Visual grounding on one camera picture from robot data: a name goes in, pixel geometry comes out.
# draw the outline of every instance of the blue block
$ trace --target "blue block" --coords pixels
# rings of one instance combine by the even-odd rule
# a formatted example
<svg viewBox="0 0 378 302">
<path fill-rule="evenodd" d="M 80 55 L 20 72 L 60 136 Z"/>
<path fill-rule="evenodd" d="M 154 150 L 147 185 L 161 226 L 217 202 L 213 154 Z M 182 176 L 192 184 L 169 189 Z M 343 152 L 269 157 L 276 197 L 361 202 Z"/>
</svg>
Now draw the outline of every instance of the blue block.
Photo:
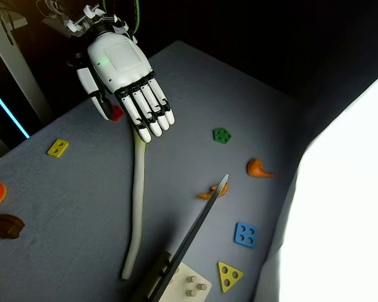
<svg viewBox="0 0 378 302">
<path fill-rule="evenodd" d="M 258 238 L 258 229 L 247 223 L 238 222 L 235 229 L 234 241 L 246 247 L 255 247 Z"/>
</svg>

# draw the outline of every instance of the white robotic hand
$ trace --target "white robotic hand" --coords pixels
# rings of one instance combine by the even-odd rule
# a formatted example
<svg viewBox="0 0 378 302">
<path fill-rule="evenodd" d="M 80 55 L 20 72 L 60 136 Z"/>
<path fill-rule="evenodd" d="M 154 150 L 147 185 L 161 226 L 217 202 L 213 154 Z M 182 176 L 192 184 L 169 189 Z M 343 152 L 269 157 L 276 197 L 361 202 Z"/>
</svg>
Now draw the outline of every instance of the white robotic hand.
<svg viewBox="0 0 378 302">
<path fill-rule="evenodd" d="M 89 62 L 79 53 L 74 66 L 102 117 L 106 120 L 112 117 L 112 106 L 105 98 L 106 88 L 115 94 L 132 126 L 148 143 L 150 131 L 156 137 L 161 136 L 175 118 L 147 57 L 128 35 L 115 33 L 114 27 L 104 21 L 94 24 L 87 31 L 91 43 Z"/>
</svg>

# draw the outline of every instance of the gray table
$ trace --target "gray table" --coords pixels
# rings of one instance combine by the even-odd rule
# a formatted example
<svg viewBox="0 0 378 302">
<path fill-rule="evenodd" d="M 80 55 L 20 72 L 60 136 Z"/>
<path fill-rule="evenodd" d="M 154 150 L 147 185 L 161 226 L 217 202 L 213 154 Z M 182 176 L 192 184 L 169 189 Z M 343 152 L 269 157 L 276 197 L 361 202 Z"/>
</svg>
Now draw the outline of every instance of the gray table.
<svg viewBox="0 0 378 302">
<path fill-rule="evenodd" d="M 0 239 L 0 301 L 126 301 L 162 250 L 175 252 L 225 174 L 230 190 L 200 229 L 184 262 L 213 284 L 211 301 L 247 301 L 255 288 L 294 171 L 285 171 L 294 102 L 288 96 L 181 42 L 151 59 L 176 125 L 147 147 L 143 236 L 134 274 L 119 279 L 130 240 L 132 133 L 86 101 L 0 159 L 8 188 L 0 213 L 26 227 Z M 228 145 L 213 141 L 225 127 Z M 61 159 L 46 155 L 56 138 Z M 276 179 L 247 176 L 259 157 Z M 237 221 L 256 225 L 258 246 L 233 242 Z M 244 272 L 223 294 L 217 262 Z"/>
</svg>

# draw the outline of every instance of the yellow triangle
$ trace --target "yellow triangle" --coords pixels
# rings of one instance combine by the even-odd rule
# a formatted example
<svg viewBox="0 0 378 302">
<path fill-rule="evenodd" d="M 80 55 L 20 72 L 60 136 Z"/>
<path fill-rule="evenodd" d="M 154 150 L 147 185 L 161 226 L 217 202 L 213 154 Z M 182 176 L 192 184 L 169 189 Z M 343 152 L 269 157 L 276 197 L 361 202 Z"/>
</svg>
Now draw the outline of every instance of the yellow triangle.
<svg viewBox="0 0 378 302">
<path fill-rule="evenodd" d="M 244 276 L 243 272 L 223 262 L 219 262 L 219 272 L 221 289 L 223 293 L 228 292 L 228 290 Z"/>
</svg>

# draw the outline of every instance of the led light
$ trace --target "led light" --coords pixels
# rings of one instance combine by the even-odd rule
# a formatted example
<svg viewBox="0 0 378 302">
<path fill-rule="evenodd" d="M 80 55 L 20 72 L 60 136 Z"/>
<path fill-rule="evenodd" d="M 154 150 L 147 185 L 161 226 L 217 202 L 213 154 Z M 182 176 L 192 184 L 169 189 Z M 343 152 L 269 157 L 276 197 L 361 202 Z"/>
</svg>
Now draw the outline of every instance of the led light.
<svg viewBox="0 0 378 302">
<path fill-rule="evenodd" d="M 27 132 L 24 130 L 24 128 L 21 126 L 21 124 L 18 123 L 17 119 L 14 117 L 14 115 L 11 113 L 11 111 L 7 108 L 6 104 L 3 103 L 1 98 L 0 98 L 0 106 L 3 107 L 4 111 L 13 120 L 14 124 L 18 127 L 18 129 L 20 129 L 20 131 L 25 135 L 25 137 L 29 138 L 30 136 L 27 134 Z"/>
</svg>

